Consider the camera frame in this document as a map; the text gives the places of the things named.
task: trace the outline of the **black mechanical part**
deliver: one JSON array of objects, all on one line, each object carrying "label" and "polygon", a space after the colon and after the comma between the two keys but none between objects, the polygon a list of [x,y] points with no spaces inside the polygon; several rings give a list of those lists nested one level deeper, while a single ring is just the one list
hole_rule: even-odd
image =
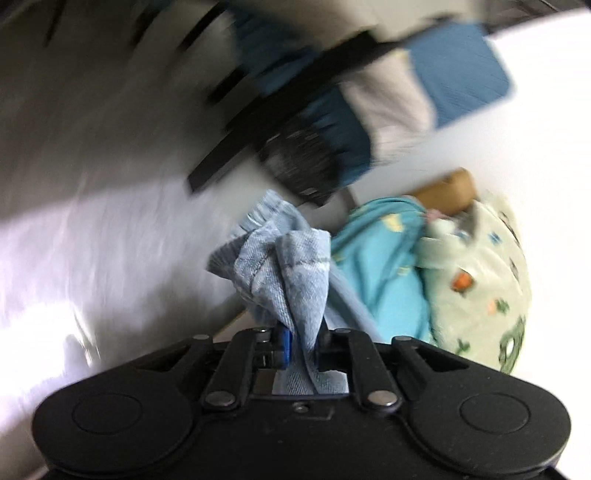
[{"label": "black mechanical part", "polygon": [[319,368],[350,394],[253,394],[257,369],[286,366],[286,332],[199,336],[53,394],[33,421],[46,479],[564,480],[555,397],[408,337],[323,325]]}]

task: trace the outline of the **turquoise cloth with yellow print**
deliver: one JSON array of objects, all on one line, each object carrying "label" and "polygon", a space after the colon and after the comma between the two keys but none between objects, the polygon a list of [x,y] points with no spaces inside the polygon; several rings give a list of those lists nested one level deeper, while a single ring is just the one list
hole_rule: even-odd
[{"label": "turquoise cloth with yellow print", "polygon": [[354,210],[332,239],[332,257],[377,323],[382,341],[408,335],[431,341],[429,303],[414,247],[425,209],[411,198],[373,200]]}]

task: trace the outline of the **blue fabric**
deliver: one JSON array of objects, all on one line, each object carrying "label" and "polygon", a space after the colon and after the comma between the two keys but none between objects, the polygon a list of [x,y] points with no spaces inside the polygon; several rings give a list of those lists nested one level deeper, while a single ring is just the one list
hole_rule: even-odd
[{"label": "blue fabric", "polygon": [[[302,46],[300,36],[288,25],[236,5],[230,5],[229,11],[234,19],[240,64],[265,96],[283,87],[320,55]],[[316,127],[336,153],[341,187],[369,170],[371,140],[337,86],[327,85],[301,116]]]},{"label": "blue fabric", "polygon": [[406,45],[437,111],[437,127],[505,96],[509,79],[476,24],[449,23]]},{"label": "blue fabric", "polygon": [[330,235],[309,227],[300,212],[268,191],[236,236],[212,253],[212,273],[232,280],[260,325],[285,325],[294,336],[292,361],[274,393],[348,391],[340,372],[319,372],[314,346],[323,317],[329,328],[366,331],[382,340],[374,320],[330,259]]},{"label": "blue fabric", "polygon": [[332,241],[332,257],[389,343],[431,340],[429,304],[415,269],[424,209],[410,198],[374,200],[354,210]]}]

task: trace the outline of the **pale green fabric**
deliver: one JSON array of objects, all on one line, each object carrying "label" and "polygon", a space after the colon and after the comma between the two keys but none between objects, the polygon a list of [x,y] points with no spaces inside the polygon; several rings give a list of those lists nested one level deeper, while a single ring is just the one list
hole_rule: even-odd
[{"label": "pale green fabric", "polygon": [[531,304],[518,235],[506,200],[491,197],[474,201],[463,218],[435,220],[417,245],[437,345],[506,373]]}]

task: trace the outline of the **clothing pile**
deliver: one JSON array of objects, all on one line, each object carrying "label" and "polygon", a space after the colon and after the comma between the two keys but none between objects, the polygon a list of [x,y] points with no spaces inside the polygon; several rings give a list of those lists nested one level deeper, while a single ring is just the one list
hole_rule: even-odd
[{"label": "clothing pile", "polygon": [[509,373],[531,302],[515,219],[496,197],[453,218],[413,197],[373,200],[331,239],[269,191],[208,268],[234,283],[260,325],[293,334],[277,394],[348,390],[344,374],[314,365],[323,320],[374,342],[412,336]]}]

